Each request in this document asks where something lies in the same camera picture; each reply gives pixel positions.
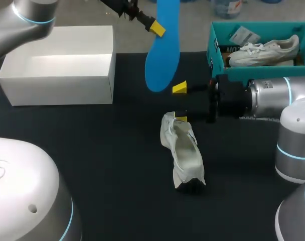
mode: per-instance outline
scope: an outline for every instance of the gray floor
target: gray floor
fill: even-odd
[[[10,2],[0,0],[0,8]],[[139,0],[139,8],[147,15],[156,16],[156,4],[149,0]],[[212,21],[222,19],[214,15],[209,1],[181,4],[181,51],[205,51]],[[305,21],[305,0],[283,0],[275,5],[248,0],[241,15],[233,21]],[[154,35],[146,32],[142,24],[119,19],[97,0],[61,0],[56,25],[113,25],[119,53],[148,52],[154,41]]]

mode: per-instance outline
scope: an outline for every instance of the blue insole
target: blue insole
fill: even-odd
[[[145,78],[153,92],[164,90],[177,70],[179,46],[180,0],[157,0],[157,21],[166,29],[163,37],[156,36],[145,65]]]

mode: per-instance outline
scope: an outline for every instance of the white sneaker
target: white sneaker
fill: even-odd
[[[172,151],[175,188],[194,178],[206,185],[202,155],[190,123],[177,120],[174,112],[166,113],[162,120],[161,143]]]
[[[227,58],[230,67],[275,65],[294,59],[299,51],[299,39],[272,40],[264,45],[248,43]]]

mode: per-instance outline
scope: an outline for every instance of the label on box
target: label on box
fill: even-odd
[[[228,14],[237,14],[241,11],[242,0],[230,2],[228,6]]]
[[[234,53],[238,51],[241,47],[237,45],[221,45],[219,46],[219,49],[221,50],[221,53]]]
[[[210,72],[211,72],[211,76],[213,74],[213,68],[214,68],[214,63],[213,63],[213,58],[211,56],[211,59],[209,61],[209,68],[210,68]]]
[[[215,38],[214,40],[214,48],[215,48],[215,52],[217,53],[217,50],[219,48],[219,45],[218,45],[218,42],[217,42],[217,39]]]
[[[244,46],[246,43],[255,44],[261,37],[256,33],[248,30],[247,28],[241,26],[239,29],[233,34],[229,41],[234,44]]]

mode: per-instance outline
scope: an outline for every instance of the white paper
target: white paper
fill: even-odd
[[[256,33],[248,30],[247,28],[241,26],[235,34],[230,38],[229,41],[233,42],[234,44],[244,46],[246,43],[255,44],[261,37]]]

